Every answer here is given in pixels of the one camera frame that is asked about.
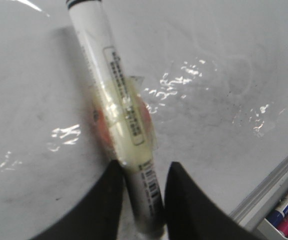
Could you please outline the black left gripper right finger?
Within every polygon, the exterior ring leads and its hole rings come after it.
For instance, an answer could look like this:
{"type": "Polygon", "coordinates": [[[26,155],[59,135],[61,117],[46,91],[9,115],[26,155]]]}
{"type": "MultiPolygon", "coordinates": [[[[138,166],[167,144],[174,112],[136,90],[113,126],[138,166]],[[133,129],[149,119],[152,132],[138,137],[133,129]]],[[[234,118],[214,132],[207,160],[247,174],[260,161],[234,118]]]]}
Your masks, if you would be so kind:
{"type": "Polygon", "coordinates": [[[179,162],[170,165],[164,202],[170,240],[258,239],[219,209],[179,162]]]}

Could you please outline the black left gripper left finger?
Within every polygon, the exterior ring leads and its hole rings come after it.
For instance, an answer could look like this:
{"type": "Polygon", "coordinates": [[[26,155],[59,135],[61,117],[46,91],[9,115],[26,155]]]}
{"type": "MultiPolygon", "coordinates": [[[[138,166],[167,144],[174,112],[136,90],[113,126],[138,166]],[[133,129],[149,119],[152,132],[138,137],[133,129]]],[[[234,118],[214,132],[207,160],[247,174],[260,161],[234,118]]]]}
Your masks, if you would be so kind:
{"type": "Polygon", "coordinates": [[[124,175],[117,160],[80,202],[34,240],[116,240],[123,204],[124,175]]]}

